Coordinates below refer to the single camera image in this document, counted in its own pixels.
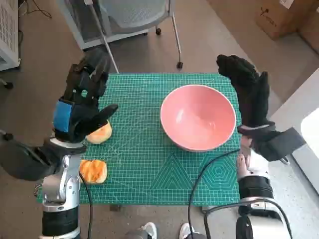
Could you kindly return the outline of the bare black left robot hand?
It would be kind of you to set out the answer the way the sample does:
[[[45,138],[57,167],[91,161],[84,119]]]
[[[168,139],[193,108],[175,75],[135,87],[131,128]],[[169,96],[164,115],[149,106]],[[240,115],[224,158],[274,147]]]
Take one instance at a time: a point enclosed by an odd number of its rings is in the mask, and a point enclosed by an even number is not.
[[[66,88],[53,113],[53,130],[60,141],[78,143],[108,124],[117,111],[117,104],[99,109],[104,95],[111,60],[103,53],[85,55],[72,64],[66,78]]]

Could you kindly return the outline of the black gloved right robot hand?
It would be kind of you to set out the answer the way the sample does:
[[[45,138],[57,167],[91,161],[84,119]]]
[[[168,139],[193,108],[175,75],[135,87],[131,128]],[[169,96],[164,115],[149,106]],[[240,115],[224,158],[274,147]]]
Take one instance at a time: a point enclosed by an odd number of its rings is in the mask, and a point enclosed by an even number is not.
[[[258,73],[253,64],[236,55],[218,55],[218,72],[230,79],[234,87],[241,114],[241,122],[247,127],[272,125],[267,120],[270,86],[268,73]]]

